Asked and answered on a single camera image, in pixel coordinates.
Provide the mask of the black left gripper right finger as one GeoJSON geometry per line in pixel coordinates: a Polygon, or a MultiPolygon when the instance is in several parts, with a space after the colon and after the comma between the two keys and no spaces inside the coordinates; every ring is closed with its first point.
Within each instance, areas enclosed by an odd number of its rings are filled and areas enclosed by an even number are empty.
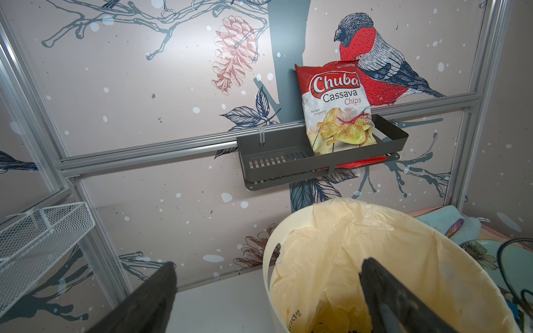
{"type": "Polygon", "coordinates": [[[362,262],[359,281],[373,332],[455,331],[377,260],[362,262]]]}

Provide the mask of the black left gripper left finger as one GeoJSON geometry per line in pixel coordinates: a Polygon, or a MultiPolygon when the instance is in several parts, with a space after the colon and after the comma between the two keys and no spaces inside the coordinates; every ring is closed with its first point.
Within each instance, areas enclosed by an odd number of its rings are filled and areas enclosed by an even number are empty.
{"type": "Polygon", "coordinates": [[[166,262],[88,332],[165,332],[176,294],[175,263],[166,262]]]}

